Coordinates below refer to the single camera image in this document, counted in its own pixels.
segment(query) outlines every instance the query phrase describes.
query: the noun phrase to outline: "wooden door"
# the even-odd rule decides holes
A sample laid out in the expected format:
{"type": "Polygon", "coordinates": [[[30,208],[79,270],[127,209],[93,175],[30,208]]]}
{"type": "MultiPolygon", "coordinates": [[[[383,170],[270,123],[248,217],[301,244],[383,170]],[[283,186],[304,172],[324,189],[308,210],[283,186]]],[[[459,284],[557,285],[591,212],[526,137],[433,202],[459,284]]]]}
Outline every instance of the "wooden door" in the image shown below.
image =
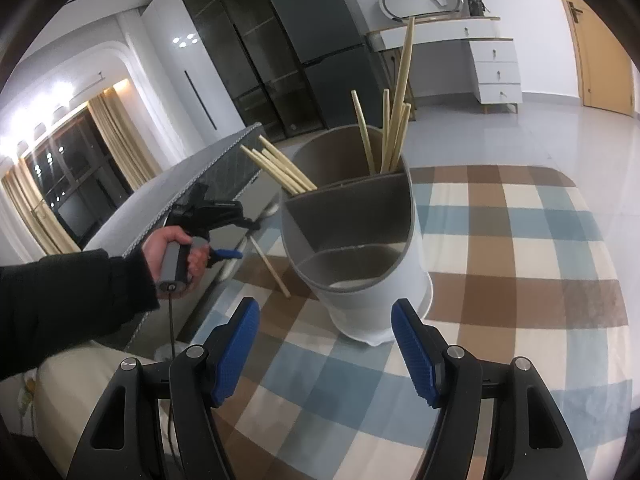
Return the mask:
{"type": "Polygon", "coordinates": [[[631,59],[607,25],[583,0],[562,0],[574,40],[582,104],[634,114],[631,59]]]}

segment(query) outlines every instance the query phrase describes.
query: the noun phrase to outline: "black jacket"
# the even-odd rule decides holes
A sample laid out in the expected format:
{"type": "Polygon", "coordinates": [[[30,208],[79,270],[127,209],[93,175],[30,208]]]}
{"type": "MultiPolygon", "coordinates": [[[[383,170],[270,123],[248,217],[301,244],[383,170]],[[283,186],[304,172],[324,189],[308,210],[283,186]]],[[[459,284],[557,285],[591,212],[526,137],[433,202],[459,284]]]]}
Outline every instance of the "black jacket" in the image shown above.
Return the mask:
{"type": "Polygon", "coordinates": [[[0,268],[0,380],[157,307],[141,251],[126,259],[102,250],[63,254],[0,268]]]}

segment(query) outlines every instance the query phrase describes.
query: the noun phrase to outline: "white bucket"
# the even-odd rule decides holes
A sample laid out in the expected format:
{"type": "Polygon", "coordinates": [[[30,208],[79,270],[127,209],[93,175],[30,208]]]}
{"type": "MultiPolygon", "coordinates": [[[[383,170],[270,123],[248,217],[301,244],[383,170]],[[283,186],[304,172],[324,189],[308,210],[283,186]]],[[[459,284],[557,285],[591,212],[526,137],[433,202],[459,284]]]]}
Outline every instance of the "white bucket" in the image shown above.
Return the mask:
{"type": "MultiPolygon", "coordinates": [[[[382,135],[369,127],[374,160],[382,135]]],[[[293,162],[318,190],[284,196],[282,240],[300,278],[344,335],[372,346],[394,339],[391,306],[407,298],[424,317],[433,297],[411,176],[369,176],[357,126],[335,128],[293,162]]]]}

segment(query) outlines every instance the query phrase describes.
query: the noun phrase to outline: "door handle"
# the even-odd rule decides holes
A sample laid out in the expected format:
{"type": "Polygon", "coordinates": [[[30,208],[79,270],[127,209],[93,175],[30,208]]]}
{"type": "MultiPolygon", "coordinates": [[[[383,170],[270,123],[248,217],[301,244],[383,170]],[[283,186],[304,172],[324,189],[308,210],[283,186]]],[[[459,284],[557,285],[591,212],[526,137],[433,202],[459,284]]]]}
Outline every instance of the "door handle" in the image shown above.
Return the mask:
{"type": "Polygon", "coordinates": [[[583,10],[578,9],[573,2],[567,2],[569,4],[569,10],[571,11],[571,15],[574,17],[575,23],[580,23],[578,20],[578,16],[580,14],[584,14],[583,10]]]}

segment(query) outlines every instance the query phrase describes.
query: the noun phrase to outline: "hand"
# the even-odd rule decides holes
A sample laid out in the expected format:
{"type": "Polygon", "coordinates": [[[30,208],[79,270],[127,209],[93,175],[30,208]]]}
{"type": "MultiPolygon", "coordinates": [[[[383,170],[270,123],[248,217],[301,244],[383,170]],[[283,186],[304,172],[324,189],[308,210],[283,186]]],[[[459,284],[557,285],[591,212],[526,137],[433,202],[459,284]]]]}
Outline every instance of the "hand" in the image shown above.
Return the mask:
{"type": "MultiPolygon", "coordinates": [[[[181,245],[187,245],[191,244],[191,237],[179,226],[162,227],[152,232],[142,246],[142,253],[145,255],[146,264],[149,267],[149,271],[151,272],[151,277],[154,282],[157,282],[160,279],[164,252],[170,242],[178,242],[181,245]]],[[[191,281],[187,290],[180,295],[174,295],[175,298],[186,294],[198,286],[198,283],[204,275],[208,261],[208,246],[191,249],[191,252],[187,257],[188,273],[191,281]]]]}

